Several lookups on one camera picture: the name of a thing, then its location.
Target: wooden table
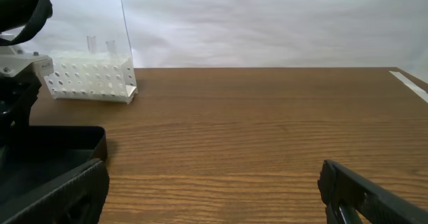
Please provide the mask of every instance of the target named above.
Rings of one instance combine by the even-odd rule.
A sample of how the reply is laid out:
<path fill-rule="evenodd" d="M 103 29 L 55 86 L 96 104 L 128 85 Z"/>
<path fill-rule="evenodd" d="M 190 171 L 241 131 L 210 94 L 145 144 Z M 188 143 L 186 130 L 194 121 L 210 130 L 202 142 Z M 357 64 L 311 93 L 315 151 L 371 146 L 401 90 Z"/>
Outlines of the wooden table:
<path fill-rule="evenodd" d="M 31 123 L 106 129 L 105 224 L 325 223 L 327 158 L 428 210 L 428 104 L 389 70 L 136 70 L 129 105 L 44 86 Z"/>

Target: clear glass tube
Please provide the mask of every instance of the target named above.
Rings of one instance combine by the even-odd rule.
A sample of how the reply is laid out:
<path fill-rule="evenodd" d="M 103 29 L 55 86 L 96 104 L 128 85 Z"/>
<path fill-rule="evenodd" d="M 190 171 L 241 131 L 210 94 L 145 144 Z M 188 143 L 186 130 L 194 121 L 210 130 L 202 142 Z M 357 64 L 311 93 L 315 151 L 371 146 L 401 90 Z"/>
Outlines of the clear glass tube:
<path fill-rule="evenodd" d="M 96 53 L 96 36 L 86 36 L 88 41 L 88 50 L 90 53 Z"/>
<path fill-rule="evenodd" d="M 118 51 L 116 49 L 116 41 L 114 41 L 114 40 L 106 41 L 106 45 L 107 45 L 107 50 L 108 50 L 108 53 L 110 54 L 110 56 L 117 57 Z"/>

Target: black plastic tray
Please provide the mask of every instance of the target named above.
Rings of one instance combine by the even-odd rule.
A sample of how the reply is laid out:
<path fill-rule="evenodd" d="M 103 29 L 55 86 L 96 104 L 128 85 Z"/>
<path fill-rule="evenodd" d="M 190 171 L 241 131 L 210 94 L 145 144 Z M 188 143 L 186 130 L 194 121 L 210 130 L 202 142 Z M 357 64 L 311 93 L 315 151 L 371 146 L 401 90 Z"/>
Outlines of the black plastic tray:
<path fill-rule="evenodd" d="M 30 126 L 0 153 L 0 206 L 90 159 L 107 159 L 98 126 Z"/>

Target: white wall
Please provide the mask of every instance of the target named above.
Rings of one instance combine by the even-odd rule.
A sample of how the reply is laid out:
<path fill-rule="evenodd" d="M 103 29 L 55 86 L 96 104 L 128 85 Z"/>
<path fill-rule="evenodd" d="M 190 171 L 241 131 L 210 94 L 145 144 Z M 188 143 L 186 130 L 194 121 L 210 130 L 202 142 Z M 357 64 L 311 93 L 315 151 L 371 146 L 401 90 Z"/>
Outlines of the white wall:
<path fill-rule="evenodd" d="M 127 47 L 120 0 L 52 0 L 26 46 Z M 428 81 L 428 0 L 123 0 L 136 67 L 397 66 Z"/>

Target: perforated white rack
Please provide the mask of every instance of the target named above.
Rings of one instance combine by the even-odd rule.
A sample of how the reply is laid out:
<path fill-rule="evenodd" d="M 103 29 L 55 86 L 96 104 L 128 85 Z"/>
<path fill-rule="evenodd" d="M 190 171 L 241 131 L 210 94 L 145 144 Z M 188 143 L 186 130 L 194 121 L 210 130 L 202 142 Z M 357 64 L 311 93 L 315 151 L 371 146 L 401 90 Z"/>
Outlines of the perforated white rack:
<path fill-rule="evenodd" d="M 44 76 L 53 98 L 131 102 L 138 93 L 132 59 L 111 53 L 59 51 Z"/>

